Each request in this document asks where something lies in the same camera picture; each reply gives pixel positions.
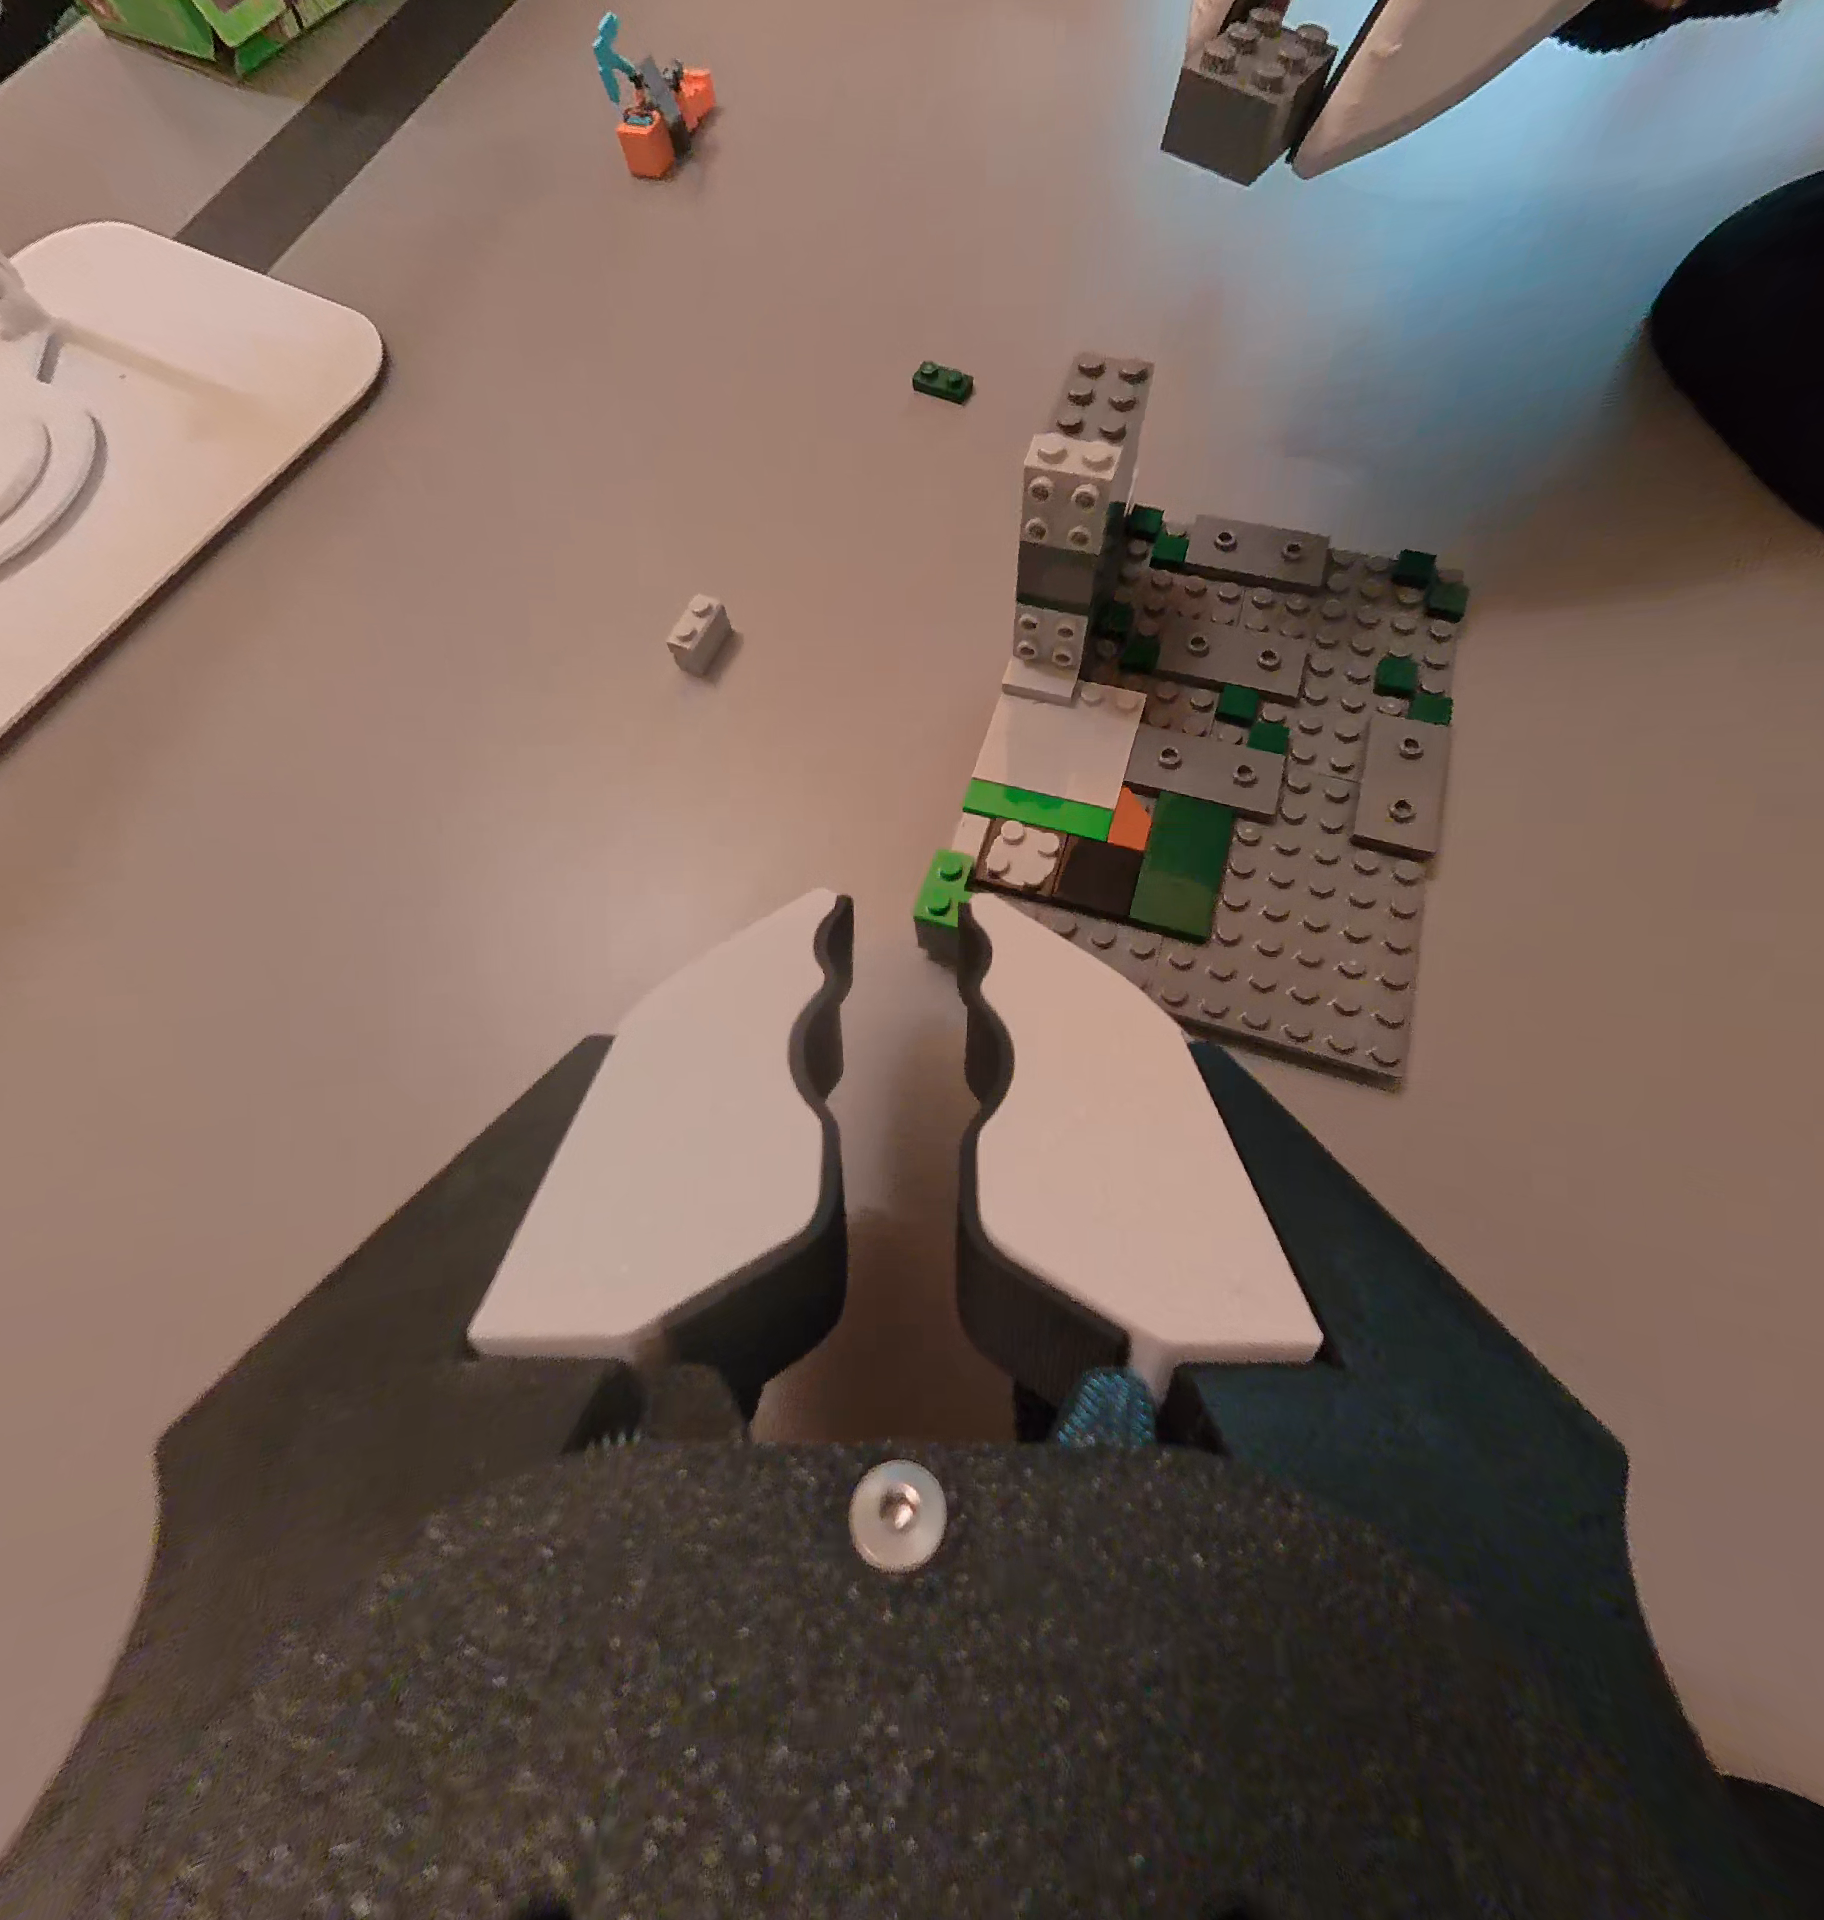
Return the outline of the white wooden book stand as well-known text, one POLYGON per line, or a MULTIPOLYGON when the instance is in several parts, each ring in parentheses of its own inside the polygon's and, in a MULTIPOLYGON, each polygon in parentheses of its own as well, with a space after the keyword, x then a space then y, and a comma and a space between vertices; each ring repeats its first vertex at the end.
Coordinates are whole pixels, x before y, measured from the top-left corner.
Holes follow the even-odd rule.
POLYGON ((367 314, 151 228, 0 244, 0 750, 382 364, 367 314))

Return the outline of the orange brick figure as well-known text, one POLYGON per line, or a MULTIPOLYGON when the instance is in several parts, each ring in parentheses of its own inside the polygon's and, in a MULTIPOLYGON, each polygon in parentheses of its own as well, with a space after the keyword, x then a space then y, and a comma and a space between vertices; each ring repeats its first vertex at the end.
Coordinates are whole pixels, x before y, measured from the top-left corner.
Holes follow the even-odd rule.
POLYGON ((614 136, 636 179, 671 177, 695 132, 715 113, 715 74, 702 63, 627 59, 617 45, 619 15, 606 9, 594 30, 598 82, 617 113, 614 136))

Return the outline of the small grey square brick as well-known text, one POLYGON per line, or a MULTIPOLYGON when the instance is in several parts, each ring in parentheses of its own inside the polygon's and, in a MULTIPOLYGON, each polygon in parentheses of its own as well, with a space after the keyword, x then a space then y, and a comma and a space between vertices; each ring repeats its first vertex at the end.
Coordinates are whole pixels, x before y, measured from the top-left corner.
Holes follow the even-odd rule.
POLYGON ((1235 183, 1289 156, 1329 82, 1321 24, 1287 22, 1283 1, 1229 1, 1224 22, 1190 22, 1162 152, 1235 183))

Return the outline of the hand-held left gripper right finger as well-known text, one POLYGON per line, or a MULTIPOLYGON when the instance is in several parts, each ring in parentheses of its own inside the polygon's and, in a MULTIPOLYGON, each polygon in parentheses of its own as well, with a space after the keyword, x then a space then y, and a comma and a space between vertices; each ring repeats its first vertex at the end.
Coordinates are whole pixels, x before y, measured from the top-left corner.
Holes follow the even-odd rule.
POLYGON ((1183 1033, 1012 899, 962 910, 976 1112, 957 1309, 1027 1387, 1129 1367, 1311 1360, 1321 1327, 1183 1033))

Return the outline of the black mesh seat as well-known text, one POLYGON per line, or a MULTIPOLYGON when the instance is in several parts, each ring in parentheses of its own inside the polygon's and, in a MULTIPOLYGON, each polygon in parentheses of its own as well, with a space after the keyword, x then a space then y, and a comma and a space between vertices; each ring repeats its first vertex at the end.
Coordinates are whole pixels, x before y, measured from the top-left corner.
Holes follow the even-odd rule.
POLYGON ((1824 169, 1708 232, 1668 275, 1645 333, 1716 438, 1824 531, 1824 169))

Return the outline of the grey brick model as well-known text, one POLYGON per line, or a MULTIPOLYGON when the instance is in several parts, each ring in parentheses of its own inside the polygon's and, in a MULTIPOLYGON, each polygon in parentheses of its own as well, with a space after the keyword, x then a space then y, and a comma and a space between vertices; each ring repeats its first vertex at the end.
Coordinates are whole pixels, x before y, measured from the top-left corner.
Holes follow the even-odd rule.
POLYGON ((911 924, 1005 898, 1213 1042, 1399 1083, 1464 574, 1135 491, 1154 367, 1081 351, 1020 468, 1001 686, 911 924))

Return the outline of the green toy set box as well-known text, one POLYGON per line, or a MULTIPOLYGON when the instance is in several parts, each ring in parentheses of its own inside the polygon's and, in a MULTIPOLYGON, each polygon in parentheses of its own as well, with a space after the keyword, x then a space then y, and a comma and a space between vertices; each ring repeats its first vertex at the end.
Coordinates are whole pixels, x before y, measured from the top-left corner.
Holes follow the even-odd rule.
POLYGON ((78 1, 105 35, 242 80, 350 1, 78 1))

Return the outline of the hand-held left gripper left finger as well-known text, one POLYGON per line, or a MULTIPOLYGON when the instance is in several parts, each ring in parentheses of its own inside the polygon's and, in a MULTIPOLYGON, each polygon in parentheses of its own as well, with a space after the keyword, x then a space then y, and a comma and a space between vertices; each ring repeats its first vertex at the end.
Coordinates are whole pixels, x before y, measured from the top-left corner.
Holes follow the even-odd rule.
POLYGON ((467 1339, 480 1355, 784 1369, 843 1303, 851 898, 735 930, 617 1023, 467 1339))

